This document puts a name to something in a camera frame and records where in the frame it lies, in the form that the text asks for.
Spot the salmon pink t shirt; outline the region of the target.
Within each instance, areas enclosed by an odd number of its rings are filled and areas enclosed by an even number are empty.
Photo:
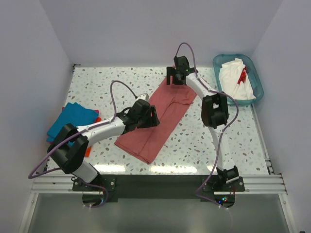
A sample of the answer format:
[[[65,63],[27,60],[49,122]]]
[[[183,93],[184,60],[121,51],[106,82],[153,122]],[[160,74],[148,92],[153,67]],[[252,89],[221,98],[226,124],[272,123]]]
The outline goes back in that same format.
[[[196,96],[186,85],[167,85],[163,80],[150,97],[160,124],[121,135],[115,145],[147,164],[152,163]]]

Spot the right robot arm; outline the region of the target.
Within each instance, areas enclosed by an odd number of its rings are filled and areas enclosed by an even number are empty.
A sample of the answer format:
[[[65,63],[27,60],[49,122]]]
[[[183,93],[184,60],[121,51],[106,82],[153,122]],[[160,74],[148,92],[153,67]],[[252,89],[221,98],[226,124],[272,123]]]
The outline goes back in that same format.
[[[239,178],[225,137],[225,130],[230,125],[227,95],[216,91],[205,80],[199,78],[196,68],[190,67],[186,56],[175,56],[173,60],[174,66],[166,68],[167,85],[186,85],[202,100],[201,119],[208,127],[216,149],[216,164],[212,173],[217,171],[216,184],[219,189],[227,191]]]

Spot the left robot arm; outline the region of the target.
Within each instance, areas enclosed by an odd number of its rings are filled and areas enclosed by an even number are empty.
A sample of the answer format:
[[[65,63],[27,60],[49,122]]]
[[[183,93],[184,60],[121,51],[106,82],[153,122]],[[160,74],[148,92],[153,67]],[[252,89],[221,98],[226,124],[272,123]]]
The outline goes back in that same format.
[[[65,125],[48,148],[48,155],[66,174],[83,180],[89,190],[100,187],[99,172],[84,160],[88,147],[113,136],[135,129],[159,125],[156,107],[144,99],[137,99],[133,106],[116,113],[107,121],[85,126]]]

